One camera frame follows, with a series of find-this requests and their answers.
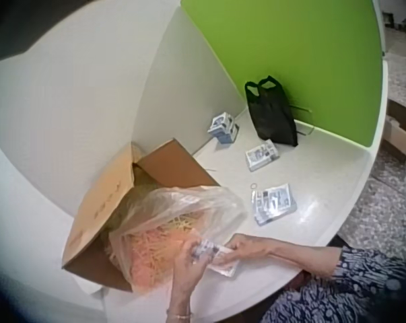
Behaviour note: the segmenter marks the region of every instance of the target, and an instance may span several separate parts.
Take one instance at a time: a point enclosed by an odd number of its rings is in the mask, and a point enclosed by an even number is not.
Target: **black plastic bag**
[[[263,87],[266,83],[273,83],[274,87]],[[249,88],[258,91],[255,95]],[[292,116],[288,98],[282,85],[271,76],[261,80],[258,84],[247,82],[244,85],[250,117],[262,140],[270,139],[274,143],[285,143],[296,146],[297,129]]]

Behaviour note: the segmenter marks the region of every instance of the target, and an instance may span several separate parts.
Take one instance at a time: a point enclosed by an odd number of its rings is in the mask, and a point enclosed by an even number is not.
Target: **patterned sleeve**
[[[332,278],[341,288],[361,296],[399,291],[406,277],[406,262],[377,250],[342,248]]]

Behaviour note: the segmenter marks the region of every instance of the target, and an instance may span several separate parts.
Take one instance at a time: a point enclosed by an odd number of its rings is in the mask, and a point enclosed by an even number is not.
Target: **white desk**
[[[382,129],[377,129],[377,142],[369,149],[315,129],[308,136],[300,135],[296,148],[278,145],[281,157],[250,173],[244,152],[261,140],[248,112],[236,122],[240,131],[234,144],[226,147],[213,139],[195,157],[220,185],[243,199],[249,215],[238,232],[310,246],[327,245],[364,187]],[[298,210],[259,227],[250,212],[250,185],[256,183],[263,189],[286,182]],[[213,322],[237,314],[282,288],[298,272],[298,268],[272,260],[243,262],[233,279],[207,271],[191,300],[195,321]],[[169,290],[169,286],[163,287],[143,296],[109,290],[104,299],[108,321],[163,322]]]

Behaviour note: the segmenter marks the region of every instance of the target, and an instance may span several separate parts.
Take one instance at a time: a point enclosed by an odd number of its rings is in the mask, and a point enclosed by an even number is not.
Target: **gray floor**
[[[386,30],[388,96],[406,106],[406,34]],[[406,164],[378,153],[363,193],[339,231],[355,248],[406,258]]]

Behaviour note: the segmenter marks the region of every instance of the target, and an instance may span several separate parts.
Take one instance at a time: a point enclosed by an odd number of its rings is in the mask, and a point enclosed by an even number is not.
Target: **green partition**
[[[372,0],[182,0],[244,96],[272,75],[297,118],[370,146],[382,49]]]

